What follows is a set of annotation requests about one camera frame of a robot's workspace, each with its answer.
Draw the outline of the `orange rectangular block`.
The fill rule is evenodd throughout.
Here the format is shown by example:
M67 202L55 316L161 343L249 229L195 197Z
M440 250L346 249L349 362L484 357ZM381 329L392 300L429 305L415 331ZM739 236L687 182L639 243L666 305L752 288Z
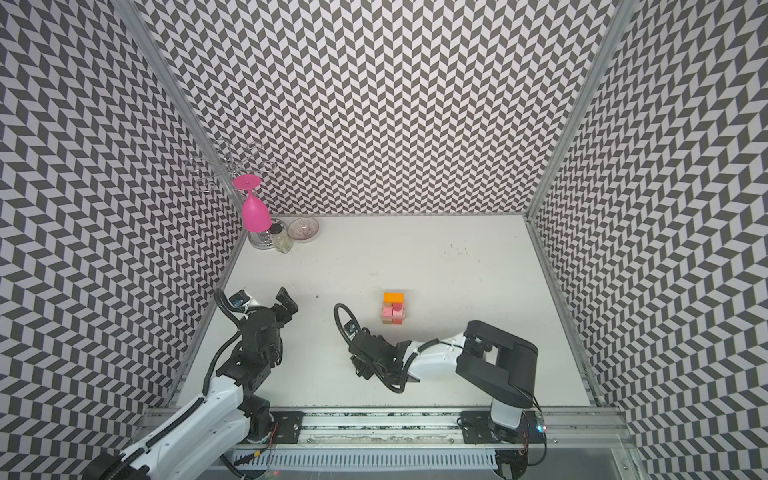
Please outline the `orange rectangular block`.
M383 295L383 302L389 304L403 304L405 301L405 295L401 292L385 292Z

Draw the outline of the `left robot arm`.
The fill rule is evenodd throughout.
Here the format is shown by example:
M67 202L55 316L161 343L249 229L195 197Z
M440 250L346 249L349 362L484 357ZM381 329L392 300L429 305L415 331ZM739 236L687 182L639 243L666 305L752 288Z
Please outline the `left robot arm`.
M257 395L282 363L282 328L299 307L285 288L272 306L240 290L214 291L217 307L236 327L214 354L201 393L144 438L119 454L102 453L83 479L195 479L236 444L273 431L270 403Z

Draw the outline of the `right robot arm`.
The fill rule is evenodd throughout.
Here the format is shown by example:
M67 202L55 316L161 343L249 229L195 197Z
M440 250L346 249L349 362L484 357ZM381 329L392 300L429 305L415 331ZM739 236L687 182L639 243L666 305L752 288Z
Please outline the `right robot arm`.
M530 437L528 413L538 407L534 390L539 349L533 343L480 320L470 321L464 332L450 338L395 345L354 318L337 328L357 376L375 377L402 394L410 382L455 374L491 397L491 439L518 443Z

